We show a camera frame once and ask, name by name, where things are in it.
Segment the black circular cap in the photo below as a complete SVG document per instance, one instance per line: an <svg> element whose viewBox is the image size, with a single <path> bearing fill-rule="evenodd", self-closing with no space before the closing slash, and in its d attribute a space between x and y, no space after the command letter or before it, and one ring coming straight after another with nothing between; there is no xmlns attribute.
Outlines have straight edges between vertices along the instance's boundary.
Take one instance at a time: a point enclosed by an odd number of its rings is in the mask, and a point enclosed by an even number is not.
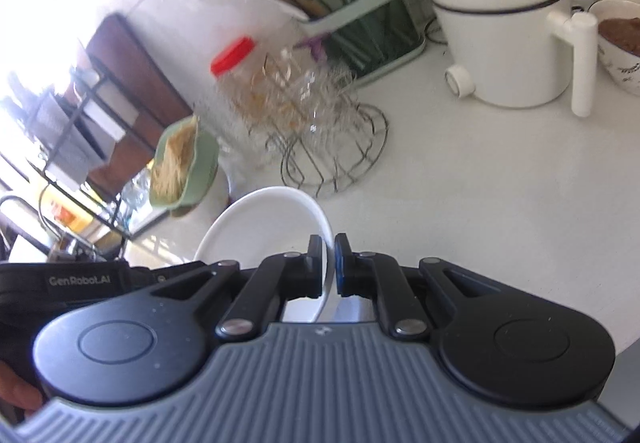
<svg viewBox="0 0 640 443"><path fill-rule="evenodd" d="M209 349L188 301L136 293L70 312L38 334L33 361L49 396L136 405L200 370Z"/></svg>
<svg viewBox="0 0 640 443"><path fill-rule="evenodd" d="M523 409L594 398L615 359L609 333L577 311L511 289L461 299L438 352L464 387Z"/></svg>
<svg viewBox="0 0 640 443"><path fill-rule="evenodd" d="M569 336L549 321L515 320L496 331L495 343L511 358L547 362L559 358L569 348Z"/></svg>
<svg viewBox="0 0 640 443"><path fill-rule="evenodd" d="M126 363L146 354L155 333L130 321L111 321L92 326L80 336L80 350L99 363Z"/></svg>

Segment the brown food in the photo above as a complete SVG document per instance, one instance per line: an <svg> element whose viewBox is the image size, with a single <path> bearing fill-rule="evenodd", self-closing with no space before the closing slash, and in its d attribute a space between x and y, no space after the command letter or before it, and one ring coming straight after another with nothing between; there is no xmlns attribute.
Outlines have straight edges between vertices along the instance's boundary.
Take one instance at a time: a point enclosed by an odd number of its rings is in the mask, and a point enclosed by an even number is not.
<svg viewBox="0 0 640 443"><path fill-rule="evenodd" d="M603 20L598 31L613 45L640 56L640 18Z"/></svg>

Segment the person's hand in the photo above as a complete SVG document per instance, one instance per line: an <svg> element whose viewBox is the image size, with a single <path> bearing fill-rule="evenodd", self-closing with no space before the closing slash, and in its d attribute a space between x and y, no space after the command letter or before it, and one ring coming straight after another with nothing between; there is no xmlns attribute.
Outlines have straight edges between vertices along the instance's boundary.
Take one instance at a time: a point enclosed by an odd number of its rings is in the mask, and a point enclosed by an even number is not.
<svg viewBox="0 0 640 443"><path fill-rule="evenodd" d="M40 391L16 375L4 362L0 362L0 399L24 409L25 415L31 415L42 407Z"/></svg>

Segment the gray ribbed grip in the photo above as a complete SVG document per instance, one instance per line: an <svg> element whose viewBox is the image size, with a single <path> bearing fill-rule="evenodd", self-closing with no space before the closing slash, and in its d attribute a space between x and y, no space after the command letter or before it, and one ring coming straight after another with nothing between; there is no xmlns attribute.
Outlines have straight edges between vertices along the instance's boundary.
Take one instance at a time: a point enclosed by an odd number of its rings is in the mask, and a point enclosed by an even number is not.
<svg viewBox="0 0 640 443"><path fill-rule="evenodd" d="M221 347L171 397L121 410L54 400L19 432L33 443L608 443L626 429L593 402L539 413L485 403L426 346L371 323L274 324Z"/></svg>

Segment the green bowl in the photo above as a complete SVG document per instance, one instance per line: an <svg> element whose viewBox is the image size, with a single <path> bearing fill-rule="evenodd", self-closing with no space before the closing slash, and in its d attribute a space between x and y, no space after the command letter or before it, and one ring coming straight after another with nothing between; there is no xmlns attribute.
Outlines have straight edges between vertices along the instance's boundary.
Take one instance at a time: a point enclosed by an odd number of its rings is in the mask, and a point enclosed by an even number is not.
<svg viewBox="0 0 640 443"><path fill-rule="evenodd" d="M160 163L164 159L164 149L167 139L190 120L191 116L181 119L164 130L164 133L162 133L158 141L154 164ZM191 206L192 204L197 204L202 201L217 172L219 152L220 147L216 139L198 124L193 149L193 160L189 167L187 181L182 190L182 195L177 201L168 203L167 201L159 199L158 196L151 191L149 192L149 203L151 206L154 208L174 210L174 208L179 208L180 206Z"/></svg>

